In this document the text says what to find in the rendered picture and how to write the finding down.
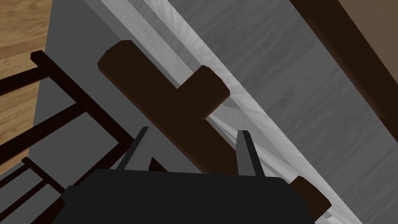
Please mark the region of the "dark brown bar handle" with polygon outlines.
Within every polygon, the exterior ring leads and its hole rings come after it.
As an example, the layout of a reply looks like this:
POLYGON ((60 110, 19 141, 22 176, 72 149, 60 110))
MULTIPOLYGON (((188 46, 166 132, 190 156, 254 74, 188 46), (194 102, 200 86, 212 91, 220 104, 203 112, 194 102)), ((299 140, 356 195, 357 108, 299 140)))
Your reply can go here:
POLYGON ((99 71, 199 173, 127 170, 112 181, 139 224, 315 224, 329 199, 308 180, 238 174, 232 147, 206 118, 230 91, 201 66, 175 87, 130 40, 106 50, 99 71))

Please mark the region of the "dark brown wooden chair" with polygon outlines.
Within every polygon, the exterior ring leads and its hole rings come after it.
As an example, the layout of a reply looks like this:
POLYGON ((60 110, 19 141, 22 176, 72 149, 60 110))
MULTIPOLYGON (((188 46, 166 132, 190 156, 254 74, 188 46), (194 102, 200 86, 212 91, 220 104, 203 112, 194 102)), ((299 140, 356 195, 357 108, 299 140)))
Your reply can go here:
MULTIPOLYGON (((13 139, 0 145, 0 165, 22 153, 25 149, 52 134, 63 127, 73 119, 83 113, 88 113, 95 121, 101 125, 118 144, 99 160, 91 169, 89 169, 73 186, 80 185, 84 179, 97 169, 110 168, 122 156, 123 159, 117 166, 117 169, 124 170, 131 160, 134 151, 143 140, 148 127, 143 127, 137 137, 133 137, 124 130, 108 113, 106 113, 76 82, 74 82, 54 61, 49 58, 44 51, 39 50, 30 54, 30 59, 37 65, 36 68, 12 75, 0 80, 0 96, 11 93, 17 89, 38 82, 50 77, 69 97, 76 103, 56 115, 48 118, 46 121, 30 128, 19 134, 13 139)), ((46 185, 50 185, 59 194, 63 194, 65 189, 56 182, 50 175, 42 170, 30 158, 24 157, 21 162, 24 164, 11 174, 0 180, 0 189, 14 180, 23 172, 31 169, 42 178, 35 187, 17 199, 12 205, 0 213, 0 222, 8 217, 12 212, 28 201, 33 195, 39 192, 46 185)), ((59 197, 44 212, 42 212, 31 224, 51 224, 64 206, 62 197, 59 197)))

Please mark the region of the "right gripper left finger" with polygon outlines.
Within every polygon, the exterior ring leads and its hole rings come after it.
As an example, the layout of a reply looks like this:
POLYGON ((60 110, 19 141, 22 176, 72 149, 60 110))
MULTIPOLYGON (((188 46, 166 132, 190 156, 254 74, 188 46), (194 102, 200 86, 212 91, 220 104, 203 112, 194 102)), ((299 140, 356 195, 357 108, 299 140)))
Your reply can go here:
POLYGON ((152 153, 148 146, 148 139, 152 130, 153 127, 149 126, 140 129, 132 145, 118 164, 117 170, 147 171, 149 169, 152 153))

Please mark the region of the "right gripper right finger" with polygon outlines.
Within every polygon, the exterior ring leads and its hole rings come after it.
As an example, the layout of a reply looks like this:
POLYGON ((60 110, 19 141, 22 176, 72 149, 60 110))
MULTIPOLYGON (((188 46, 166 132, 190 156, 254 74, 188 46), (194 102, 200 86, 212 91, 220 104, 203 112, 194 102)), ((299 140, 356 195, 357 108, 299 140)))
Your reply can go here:
POLYGON ((265 177, 254 142, 247 130, 237 132, 236 159, 239 175, 265 177))

